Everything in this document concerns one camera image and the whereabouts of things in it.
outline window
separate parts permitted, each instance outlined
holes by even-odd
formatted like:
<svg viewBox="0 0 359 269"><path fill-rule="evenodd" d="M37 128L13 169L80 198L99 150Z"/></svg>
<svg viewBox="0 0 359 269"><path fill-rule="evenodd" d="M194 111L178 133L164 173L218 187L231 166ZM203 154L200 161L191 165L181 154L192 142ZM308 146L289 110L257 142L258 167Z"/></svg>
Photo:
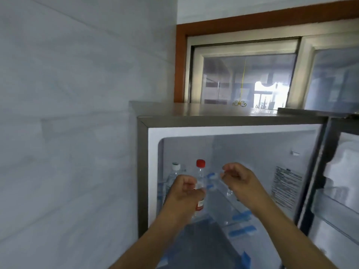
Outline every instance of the window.
<svg viewBox="0 0 359 269"><path fill-rule="evenodd" d="M359 20L192 37L188 44L187 102L359 110Z"/></svg>

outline stainless steel refrigerator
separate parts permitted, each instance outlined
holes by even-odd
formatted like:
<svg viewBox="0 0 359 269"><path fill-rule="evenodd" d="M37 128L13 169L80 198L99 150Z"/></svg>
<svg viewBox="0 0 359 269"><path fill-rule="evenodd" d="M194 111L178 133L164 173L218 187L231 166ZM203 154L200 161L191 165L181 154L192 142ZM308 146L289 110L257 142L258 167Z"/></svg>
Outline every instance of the stainless steel refrigerator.
<svg viewBox="0 0 359 269"><path fill-rule="evenodd" d="M250 168L276 204L340 269L359 264L359 121L326 113L190 103L132 102L138 231L156 218L172 162L209 175ZM185 227L162 268L278 269L281 259L251 212L218 184L201 221Z"/></svg>

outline yellow string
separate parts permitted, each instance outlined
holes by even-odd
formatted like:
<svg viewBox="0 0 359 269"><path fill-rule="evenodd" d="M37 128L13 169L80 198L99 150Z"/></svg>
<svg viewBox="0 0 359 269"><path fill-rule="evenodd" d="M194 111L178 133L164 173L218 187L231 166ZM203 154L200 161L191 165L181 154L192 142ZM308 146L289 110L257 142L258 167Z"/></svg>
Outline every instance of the yellow string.
<svg viewBox="0 0 359 269"><path fill-rule="evenodd" d="M246 63L247 63L247 58L245 59L245 67L243 68L243 76L242 76L242 85L240 86L240 102L242 101L242 89L243 89L243 81L245 80Z"/></svg>

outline red bottle cap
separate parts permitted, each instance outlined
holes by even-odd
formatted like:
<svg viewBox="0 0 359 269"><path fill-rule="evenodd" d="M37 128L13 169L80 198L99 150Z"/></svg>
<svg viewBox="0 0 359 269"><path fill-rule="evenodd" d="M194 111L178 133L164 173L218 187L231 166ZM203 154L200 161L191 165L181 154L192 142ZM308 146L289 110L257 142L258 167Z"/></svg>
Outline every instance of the red bottle cap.
<svg viewBox="0 0 359 269"><path fill-rule="evenodd" d="M206 167L206 162L204 160L197 160L196 165L199 168L204 168Z"/></svg>

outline white bottle cap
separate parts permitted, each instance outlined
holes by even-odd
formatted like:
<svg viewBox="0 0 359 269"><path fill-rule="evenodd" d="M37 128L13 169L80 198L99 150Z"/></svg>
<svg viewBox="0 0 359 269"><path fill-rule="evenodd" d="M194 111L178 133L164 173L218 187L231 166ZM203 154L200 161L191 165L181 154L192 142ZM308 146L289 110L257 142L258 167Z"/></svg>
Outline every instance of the white bottle cap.
<svg viewBox="0 0 359 269"><path fill-rule="evenodd" d="M181 165L179 163L172 163L172 170L179 171L181 169Z"/></svg>

